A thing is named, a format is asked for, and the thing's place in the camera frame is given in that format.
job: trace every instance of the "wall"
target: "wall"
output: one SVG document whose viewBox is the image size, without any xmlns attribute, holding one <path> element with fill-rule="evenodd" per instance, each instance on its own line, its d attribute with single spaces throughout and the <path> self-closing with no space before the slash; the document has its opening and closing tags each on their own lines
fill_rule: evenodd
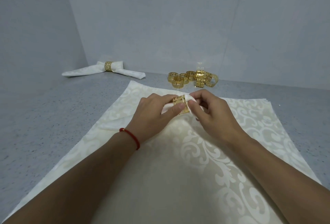
<svg viewBox="0 0 330 224">
<path fill-rule="evenodd" d="M 328 1 L 70 0 L 89 64 L 330 89 Z"/>
<path fill-rule="evenodd" d="M 219 78 L 330 89 L 329 0 L 240 0 Z"/>
<path fill-rule="evenodd" d="M 84 66 L 69 0 L 0 0 L 1 106 L 17 106 Z"/>
<path fill-rule="evenodd" d="M 89 64 L 155 73 L 218 72 L 237 1 L 70 0 Z"/>
</svg>

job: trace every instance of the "forearm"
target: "forearm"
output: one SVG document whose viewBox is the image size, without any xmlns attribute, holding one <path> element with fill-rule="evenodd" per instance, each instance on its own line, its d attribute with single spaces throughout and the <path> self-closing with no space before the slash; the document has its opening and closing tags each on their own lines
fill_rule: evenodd
<svg viewBox="0 0 330 224">
<path fill-rule="evenodd" d="M 328 223 L 330 191 L 250 137 L 229 148 L 243 161 L 290 224 Z"/>
<path fill-rule="evenodd" d="M 128 134 L 114 134 L 101 148 L 14 213 L 5 224 L 89 223 L 135 149 L 136 144 Z"/>
</svg>

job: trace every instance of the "skin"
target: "skin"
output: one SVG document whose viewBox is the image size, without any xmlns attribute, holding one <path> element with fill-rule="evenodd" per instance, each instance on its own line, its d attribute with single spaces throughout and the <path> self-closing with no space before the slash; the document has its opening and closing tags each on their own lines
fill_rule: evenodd
<svg viewBox="0 0 330 224">
<path fill-rule="evenodd" d="M 227 102 L 207 90 L 191 94 L 188 105 L 214 145 L 229 148 L 275 202 L 290 224 L 329 223 L 330 191 L 305 176 L 247 135 Z M 177 104 L 161 114 L 176 95 L 142 98 L 126 127 L 143 144 L 184 108 Z M 200 105 L 207 108 L 204 112 Z M 97 151 L 54 181 L 4 223 L 90 223 L 115 177 L 136 150 L 125 132 L 114 134 Z"/>
</svg>

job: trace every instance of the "red bracelet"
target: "red bracelet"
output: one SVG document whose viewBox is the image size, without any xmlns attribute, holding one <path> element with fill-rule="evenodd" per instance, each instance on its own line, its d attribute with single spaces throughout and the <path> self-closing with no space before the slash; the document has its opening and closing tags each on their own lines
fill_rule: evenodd
<svg viewBox="0 0 330 224">
<path fill-rule="evenodd" d="M 139 148 L 140 148 L 140 142 L 139 142 L 138 139 L 135 137 L 135 135 L 132 134 L 130 131 L 126 130 L 125 128 L 123 128 L 123 127 L 122 127 L 121 129 L 119 129 L 119 132 L 122 132 L 122 131 L 128 133 L 128 134 L 134 139 L 134 141 L 136 142 L 136 145 L 138 146 L 136 150 L 139 150 Z"/>
</svg>

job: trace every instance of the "napkin ring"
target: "napkin ring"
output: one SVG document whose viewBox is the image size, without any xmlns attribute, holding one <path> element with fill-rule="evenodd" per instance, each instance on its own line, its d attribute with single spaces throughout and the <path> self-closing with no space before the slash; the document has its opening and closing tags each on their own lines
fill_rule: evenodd
<svg viewBox="0 0 330 224">
<path fill-rule="evenodd" d="M 206 80 L 206 72 L 203 70 L 197 70 L 195 74 L 196 87 L 203 88 Z"/>
<path fill-rule="evenodd" d="M 104 64 L 105 71 L 112 72 L 112 70 L 111 70 L 111 63 L 113 63 L 113 61 L 107 61 L 107 62 Z"/>
<path fill-rule="evenodd" d="M 168 82 L 172 83 L 173 78 L 176 77 L 176 76 L 179 76 L 179 74 L 178 73 L 174 73 L 174 72 L 169 73 L 168 74 L 168 77 L 167 77 Z"/>
<path fill-rule="evenodd" d="M 207 78 L 205 80 L 205 85 L 209 86 L 210 88 L 214 87 L 219 81 L 218 76 L 216 76 L 215 74 L 208 74 Z"/>
<path fill-rule="evenodd" d="M 187 71 L 186 74 L 189 75 L 189 81 L 194 81 L 195 80 L 195 74 L 196 74 L 196 72 L 194 72 L 194 71 Z"/>
<path fill-rule="evenodd" d="M 184 79 L 180 76 L 173 77 L 172 86 L 175 88 L 183 88 L 184 87 Z"/>
<path fill-rule="evenodd" d="M 173 99 L 173 104 L 178 104 L 178 103 L 184 103 L 185 104 L 185 108 L 179 113 L 179 114 L 185 114 L 185 113 L 189 113 L 189 109 L 187 106 L 187 102 L 185 100 L 185 96 L 179 96 Z"/>
<path fill-rule="evenodd" d="M 189 75 L 188 74 L 179 74 L 179 76 L 184 79 L 184 84 L 189 83 Z"/>
</svg>

